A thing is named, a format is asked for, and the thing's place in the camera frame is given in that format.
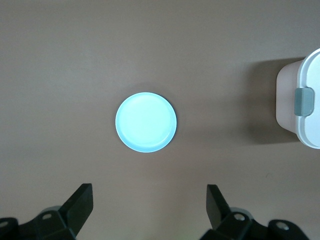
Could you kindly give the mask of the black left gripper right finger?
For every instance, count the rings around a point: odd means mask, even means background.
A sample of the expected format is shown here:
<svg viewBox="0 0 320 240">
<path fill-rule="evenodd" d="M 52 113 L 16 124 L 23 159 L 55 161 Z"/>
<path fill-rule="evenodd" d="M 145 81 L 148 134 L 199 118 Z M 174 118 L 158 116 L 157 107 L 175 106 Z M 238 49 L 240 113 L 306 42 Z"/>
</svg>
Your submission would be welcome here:
<svg viewBox="0 0 320 240">
<path fill-rule="evenodd" d="M 274 219 L 258 223 L 247 210 L 229 207 L 215 184 L 206 187 L 206 212 L 211 224 L 202 240 L 308 240 L 293 222 Z"/>
</svg>

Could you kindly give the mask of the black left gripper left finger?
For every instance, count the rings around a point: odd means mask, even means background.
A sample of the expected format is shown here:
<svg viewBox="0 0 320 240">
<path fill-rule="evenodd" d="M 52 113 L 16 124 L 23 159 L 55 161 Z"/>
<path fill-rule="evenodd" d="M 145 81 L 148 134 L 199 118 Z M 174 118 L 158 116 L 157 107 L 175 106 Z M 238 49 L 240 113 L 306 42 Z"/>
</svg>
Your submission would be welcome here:
<svg viewBox="0 0 320 240">
<path fill-rule="evenodd" d="M 75 240 L 93 211 L 93 186 L 83 183 L 61 206 L 41 211 L 19 224 L 14 217 L 0 219 L 2 240 Z"/>
</svg>

